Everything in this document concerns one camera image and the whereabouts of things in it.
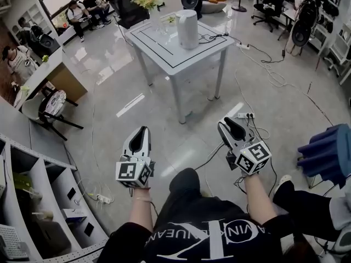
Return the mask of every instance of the blue cloth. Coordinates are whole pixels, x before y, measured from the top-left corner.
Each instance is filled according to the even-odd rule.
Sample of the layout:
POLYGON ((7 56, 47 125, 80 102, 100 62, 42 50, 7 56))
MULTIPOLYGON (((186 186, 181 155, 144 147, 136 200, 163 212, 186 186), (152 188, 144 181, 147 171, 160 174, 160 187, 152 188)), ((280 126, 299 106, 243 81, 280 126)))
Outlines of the blue cloth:
POLYGON ((298 148, 303 159, 297 165, 309 177, 321 175, 342 188, 351 173, 351 130, 347 124, 328 128, 315 135, 308 145, 298 148))

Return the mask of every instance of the gray floor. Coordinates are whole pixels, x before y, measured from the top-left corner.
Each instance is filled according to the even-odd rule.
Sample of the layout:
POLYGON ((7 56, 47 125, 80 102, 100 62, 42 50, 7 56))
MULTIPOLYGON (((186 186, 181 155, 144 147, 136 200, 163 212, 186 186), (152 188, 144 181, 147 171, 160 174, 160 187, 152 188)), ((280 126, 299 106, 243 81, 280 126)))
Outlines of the gray floor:
MULTIPOLYGON (((166 7, 161 8, 163 14, 181 9, 180 0, 165 2, 166 7)), ((201 21, 222 32, 228 28, 230 34, 243 43, 251 43, 267 52, 273 60, 280 60, 287 36, 277 41, 281 29, 270 33, 266 24, 253 26, 251 2, 244 0, 244 3, 248 7, 247 13, 228 10, 226 13, 205 15, 201 21)), ((65 47, 68 56, 83 73, 89 88, 89 93, 79 100, 79 107, 69 110, 71 120, 83 125, 84 129, 60 127, 64 128, 69 139, 66 145, 81 176, 100 181, 105 196, 110 195, 105 186, 107 184, 115 197, 113 204, 105 205, 102 209, 96 209, 96 203, 90 202, 107 231, 112 232, 127 221, 131 207, 128 190, 115 181, 115 163, 127 136, 141 125, 150 128, 151 158, 156 161, 155 177, 150 179, 151 195, 160 210, 172 178, 178 171, 197 167, 206 160, 221 141, 217 122, 236 104, 244 102, 235 82, 235 70, 242 92, 254 108, 256 124, 270 132, 266 142, 273 153, 278 180, 284 174, 291 174, 296 185, 307 188, 304 177, 296 169, 297 147, 307 144, 312 135, 323 132, 329 127, 329 122, 298 89, 289 85, 281 88, 271 85, 266 70, 245 57, 238 47, 229 49, 219 100, 210 102, 206 99, 214 91, 217 67, 199 67, 196 75, 189 75, 191 80, 183 83, 183 101, 193 113, 187 124, 180 125, 166 75, 147 61, 149 70, 155 76, 154 85, 148 87, 133 48, 124 42, 114 24, 88 31, 85 38, 84 43, 76 38, 65 47), (116 116, 140 94, 145 96, 143 100, 120 117, 116 116)), ((256 50, 245 52, 256 60, 266 59, 256 50)), ((309 95, 333 124, 350 123, 346 97, 334 74, 327 71, 322 62, 315 71, 316 62, 316 52, 306 47, 302 56, 294 58, 286 55, 283 62, 272 64, 272 67, 284 75, 286 82, 296 85, 305 93, 312 83, 309 95)), ((246 104, 241 109, 243 112, 249 110, 246 104)), ((245 210, 245 195, 233 186, 240 173, 230 171, 225 160, 226 152, 223 147, 208 163, 208 183, 215 195, 233 201, 245 210)), ((202 189, 208 192, 205 168, 198 172, 202 189)), ((262 171, 261 178, 269 191, 274 182, 269 166, 262 171)), ((330 183, 326 182, 315 191, 322 193, 329 187, 330 183)))

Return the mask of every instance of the shoe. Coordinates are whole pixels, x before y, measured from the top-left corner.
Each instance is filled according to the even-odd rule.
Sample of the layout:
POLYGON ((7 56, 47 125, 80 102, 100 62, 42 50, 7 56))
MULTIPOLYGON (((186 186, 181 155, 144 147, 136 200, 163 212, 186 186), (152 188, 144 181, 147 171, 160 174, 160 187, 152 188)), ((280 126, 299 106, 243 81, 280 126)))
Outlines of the shoe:
POLYGON ((276 194, 276 192, 278 191, 278 189, 279 189, 279 187, 283 184, 283 183, 285 183, 285 182, 287 182, 287 181, 291 181, 291 179, 292 179, 292 177, 291 177, 291 175, 284 175, 280 180, 279 180, 279 183, 278 183, 278 186, 274 189, 274 194, 276 194))

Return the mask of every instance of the white kettle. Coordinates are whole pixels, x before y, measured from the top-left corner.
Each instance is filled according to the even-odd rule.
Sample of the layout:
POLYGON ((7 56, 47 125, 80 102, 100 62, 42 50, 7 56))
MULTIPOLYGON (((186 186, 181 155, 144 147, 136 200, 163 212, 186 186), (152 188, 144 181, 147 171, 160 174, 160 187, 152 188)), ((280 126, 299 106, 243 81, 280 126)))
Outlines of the white kettle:
POLYGON ((199 45, 197 31, 197 14, 194 10, 180 10, 175 14, 179 45, 183 49, 192 50, 199 45))

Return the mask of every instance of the white plug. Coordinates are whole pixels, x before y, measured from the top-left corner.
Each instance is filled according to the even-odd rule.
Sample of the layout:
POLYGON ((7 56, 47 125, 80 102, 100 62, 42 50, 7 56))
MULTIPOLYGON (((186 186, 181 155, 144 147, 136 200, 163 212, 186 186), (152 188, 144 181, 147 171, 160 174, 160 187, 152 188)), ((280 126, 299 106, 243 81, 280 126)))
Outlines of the white plug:
POLYGON ((237 43, 236 46, 239 47, 239 48, 242 48, 242 49, 250 50, 250 46, 249 45, 244 45, 244 44, 237 43))
POLYGON ((248 118, 254 118, 254 113, 251 113, 251 112, 245 112, 245 113, 238 113, 237 114, 237 117, 239 118, 239 119, 248 119, 248 118))
POLYGON ((105 197, 103 195, 97 194, 97 198, 102 203, 106 203, 106 204, 110 204, 111 203, 111 199, 107 198, 107 197, 105 197))

